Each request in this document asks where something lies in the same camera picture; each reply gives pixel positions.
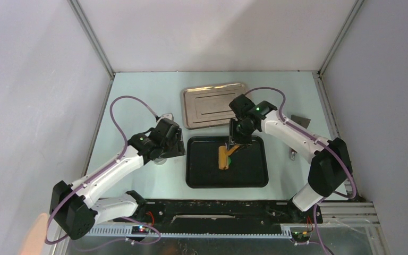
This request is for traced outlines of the wooden dough roller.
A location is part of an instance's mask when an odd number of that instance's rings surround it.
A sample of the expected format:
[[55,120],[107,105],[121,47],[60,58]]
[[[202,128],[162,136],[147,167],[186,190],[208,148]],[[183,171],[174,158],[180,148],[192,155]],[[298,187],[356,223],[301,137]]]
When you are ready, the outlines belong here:
[[226,143],[223,146],[218,147],[218,168],[220,170],[227,170],[229,169],[229,165],[227,164],[227,159],[233,153],[235,153],[240,148],[240,145],[230,145]]

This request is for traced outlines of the black plastic tray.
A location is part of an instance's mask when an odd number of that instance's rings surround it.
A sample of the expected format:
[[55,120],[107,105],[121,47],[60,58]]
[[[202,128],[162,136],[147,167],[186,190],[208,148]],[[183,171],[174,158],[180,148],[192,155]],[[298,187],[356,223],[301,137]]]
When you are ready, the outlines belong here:
[[188,140],[186,184],[193,189],[263,188],[269,182],[263,139],[230,146],[227,136],[195,136]]

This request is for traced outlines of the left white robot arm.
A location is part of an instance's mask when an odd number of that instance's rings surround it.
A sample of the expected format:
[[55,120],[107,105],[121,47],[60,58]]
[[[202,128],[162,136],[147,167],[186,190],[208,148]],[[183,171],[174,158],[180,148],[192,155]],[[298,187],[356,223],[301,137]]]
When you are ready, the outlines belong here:
[[54,185],[48,221],[55,221],[72,240],[109,220],[130,217],[141,221],[147,214],[147,202],[137,192],[126,191],[112,198],[103,198],[103,194],[149,162],[184,154],[182,130],[171,113],[164,114],[157,119],[156,127],[127,140],[122,153],[106,166],[71,184],[60,181]]

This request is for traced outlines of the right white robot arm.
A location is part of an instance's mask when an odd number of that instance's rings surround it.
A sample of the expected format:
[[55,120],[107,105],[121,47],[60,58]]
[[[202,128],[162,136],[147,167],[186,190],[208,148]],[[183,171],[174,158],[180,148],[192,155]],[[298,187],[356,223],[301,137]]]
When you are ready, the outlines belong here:
[[229,123],[230,144],[248,146],[254,131],[259,131],[278,138],[309,163],[307,183],[287,209],[292,221],[303,221],[312,206],[333,194],[346,180],[353,179],[347,145],[342,139],[313,134],[285,117],[273,104],[267,101],[255,104],[246,95],[237,96],[229,107],[235,115]]

